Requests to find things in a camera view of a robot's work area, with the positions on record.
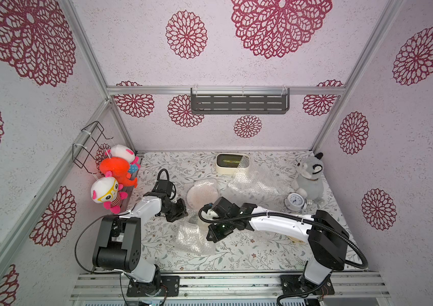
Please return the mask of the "bubble wrap sheet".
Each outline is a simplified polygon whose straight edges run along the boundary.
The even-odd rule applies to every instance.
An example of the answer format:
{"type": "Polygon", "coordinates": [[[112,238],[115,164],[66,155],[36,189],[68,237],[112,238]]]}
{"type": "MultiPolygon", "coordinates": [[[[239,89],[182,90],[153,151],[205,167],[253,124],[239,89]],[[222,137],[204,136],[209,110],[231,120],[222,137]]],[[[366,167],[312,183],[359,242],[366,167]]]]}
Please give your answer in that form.
{"type": "Polygon", "coordinates": [[[278,172],[247,157],[222,191],[222,196],[237,205],[252,203],[277,211],[284,209],[288,194],[289,186],[278,172]]]}

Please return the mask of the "cream dinner plate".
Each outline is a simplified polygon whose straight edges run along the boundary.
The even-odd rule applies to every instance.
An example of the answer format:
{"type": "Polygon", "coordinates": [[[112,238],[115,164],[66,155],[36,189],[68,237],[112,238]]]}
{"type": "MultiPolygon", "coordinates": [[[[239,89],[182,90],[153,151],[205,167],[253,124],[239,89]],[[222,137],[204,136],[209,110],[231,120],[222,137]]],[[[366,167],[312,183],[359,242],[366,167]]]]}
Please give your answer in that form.
{"type": "Polygon", "coordinates": [[[308,243],[308,237],[292,237],[292,236],[288,236],[289,239],[297,244],[307,244],[308,243]]]}

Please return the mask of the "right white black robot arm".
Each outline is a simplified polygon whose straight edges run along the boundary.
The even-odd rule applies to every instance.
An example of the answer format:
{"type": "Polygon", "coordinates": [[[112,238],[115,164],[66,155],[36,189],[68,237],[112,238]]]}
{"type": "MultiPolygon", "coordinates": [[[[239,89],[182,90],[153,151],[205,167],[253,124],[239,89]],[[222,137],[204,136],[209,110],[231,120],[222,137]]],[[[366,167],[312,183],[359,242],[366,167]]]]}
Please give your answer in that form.
{"type": "Polygon", "coordinates": [[[333,271],[342,271],[346,265],[349,234],[323,210],[313,215],[291,215],[275,212],[252,203],[238,206],[224,197],[209,203],[198,212],[207,224],[206,239],[217,243],[234,230],[273,232],[308,243],[313,257],[303,272],[302,282],[319,285],[333,271]]]}

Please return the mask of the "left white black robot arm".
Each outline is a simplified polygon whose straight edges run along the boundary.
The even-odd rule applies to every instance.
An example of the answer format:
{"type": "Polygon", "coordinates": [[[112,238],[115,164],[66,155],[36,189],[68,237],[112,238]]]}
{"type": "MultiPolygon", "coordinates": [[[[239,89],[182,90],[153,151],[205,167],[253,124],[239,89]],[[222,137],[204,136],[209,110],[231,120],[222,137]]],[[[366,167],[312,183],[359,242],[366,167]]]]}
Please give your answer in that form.
{"type": "Polygon", "coordinates": [[[160,274],[158,266],[142,258],[145,224],[157,214],[173,223],[187,217],[183,199],[171,201],[165,193],[146,193],[126,215],[102,218],[92,257],[93,266],[122,272],[139,283],[152,283],[160,274]]]}

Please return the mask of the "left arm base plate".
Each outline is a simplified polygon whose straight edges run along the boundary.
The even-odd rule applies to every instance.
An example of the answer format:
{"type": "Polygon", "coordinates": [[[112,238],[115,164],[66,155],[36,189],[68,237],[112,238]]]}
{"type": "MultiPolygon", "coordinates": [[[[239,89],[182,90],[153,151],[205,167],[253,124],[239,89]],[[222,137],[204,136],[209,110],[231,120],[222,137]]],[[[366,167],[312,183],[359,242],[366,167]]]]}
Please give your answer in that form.
{"type": "Polygon", "coordinates": [[[159,275],[150,283],[131,280],[127,289],[128,297],[177,297],[179,295],[180,276],[159,275]]]}

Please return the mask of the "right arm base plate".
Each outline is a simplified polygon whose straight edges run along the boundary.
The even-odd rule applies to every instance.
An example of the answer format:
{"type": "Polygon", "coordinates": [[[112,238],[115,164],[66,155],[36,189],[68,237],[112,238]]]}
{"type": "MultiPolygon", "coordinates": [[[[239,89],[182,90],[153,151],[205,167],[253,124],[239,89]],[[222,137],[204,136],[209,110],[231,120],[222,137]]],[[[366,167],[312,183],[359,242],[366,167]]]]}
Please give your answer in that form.
{"type": "Polygon", "coordinates": [[[331,273],[319,284],[306,280],[303,275],[280,275],[281,287],[285,297],[308,297],[309,295],[325,296],[335,293],[331,273]]]}

